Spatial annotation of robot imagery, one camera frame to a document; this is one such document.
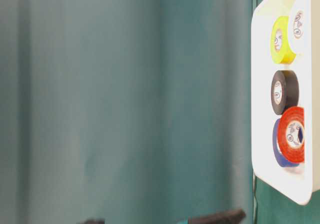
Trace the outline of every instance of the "green curtain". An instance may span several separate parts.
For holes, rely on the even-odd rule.
[[[0,0],[1,223],[252,223],[252,0]]]
[[[312,194],[311,201],[301,206],[280,192],[257,179],[255,184],[257,202],[255,223],[314,224],[320,222],[320,192]]]

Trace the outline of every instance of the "yellow tape roll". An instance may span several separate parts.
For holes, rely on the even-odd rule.
[[[291,64],[296,55],[292,52],[288,42],[289,17],[279,17],[273,25],[270,49],[273,61],[276,64]]]

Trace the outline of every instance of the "black object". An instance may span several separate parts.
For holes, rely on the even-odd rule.
[[[104,222],[105,222],[105,220],[102,220],[102,219],[99,219],[99,220],[88,219],[85,222],[80,223],[80,224],[105,224]]]
[[[294,71],[278,70],[272,79],[271,103],[275,114],[282,115],[299,101],[299,84]]]
[[[237,209],[190,218],[188,224],[239,224],[244,218],[245,212],[242,209]]]

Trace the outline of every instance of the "white plastic holder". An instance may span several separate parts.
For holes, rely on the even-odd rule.
[[[309,202],[320,189],[320,0],[303,0],[304,50],[291,64],[271,58],[272,27],[289,16],[296,0],[263,0],[251,23],[251,154],[257,177],[298,204]],[[272,131],[278,116],[271,100],[271,82],[277,70],[293,70],[299,82],[298,106],[304,108],[304,163],[280,167],[275,159]]]

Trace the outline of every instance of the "black tape roll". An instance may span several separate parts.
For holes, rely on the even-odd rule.
[[[291,70],[278,70],[272,79],[271,103],[277,115],[282,115],[290,107],[297,106],[299,84],[296,74]]]

